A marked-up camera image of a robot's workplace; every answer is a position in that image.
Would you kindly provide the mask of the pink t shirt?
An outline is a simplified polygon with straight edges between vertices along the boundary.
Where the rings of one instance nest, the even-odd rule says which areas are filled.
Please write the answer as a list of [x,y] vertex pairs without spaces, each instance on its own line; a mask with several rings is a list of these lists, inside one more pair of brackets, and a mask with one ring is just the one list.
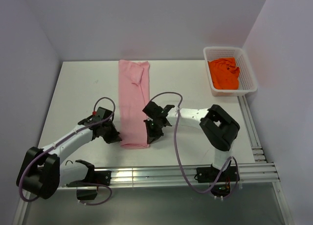
[[149,62],[118,61],[118,98],[121,146],[148,148],[143,109],[150,101]]

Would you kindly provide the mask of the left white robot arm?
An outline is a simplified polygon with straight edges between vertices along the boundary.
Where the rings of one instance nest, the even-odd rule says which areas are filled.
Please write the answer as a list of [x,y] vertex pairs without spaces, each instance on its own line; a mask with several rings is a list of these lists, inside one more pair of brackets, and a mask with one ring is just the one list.
[[59,186],[73,181],[91,185],[95,181],[91,163],[77,160],[71,168],[62,168],[61,164],[80,147],[96,138],[103,138],[107,144],[120,142],[121,137],[113,124],[114,113],[114,110],[99,107],[59,140],[43,148],[28,149],[16,180],[20,198],[30,202],[23,194],[27,191],[36,198],[48,199]]

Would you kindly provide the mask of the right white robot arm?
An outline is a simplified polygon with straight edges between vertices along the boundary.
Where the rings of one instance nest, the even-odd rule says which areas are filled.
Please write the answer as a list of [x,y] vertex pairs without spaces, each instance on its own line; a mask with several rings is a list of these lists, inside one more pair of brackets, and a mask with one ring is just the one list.
[[147,131],[147,143],[151,144],[163,136],[162,129],[178,125],[201,129],[210,144],[215,148],[211,164],[212,177],[222,181],[232,173],[230,162],[234,140],[238,136],[240,125],[221,106],[212,105],[208,109],[187,109],[175,105],[164,108],[150,101],[143,109],[147,119],[144,120]]

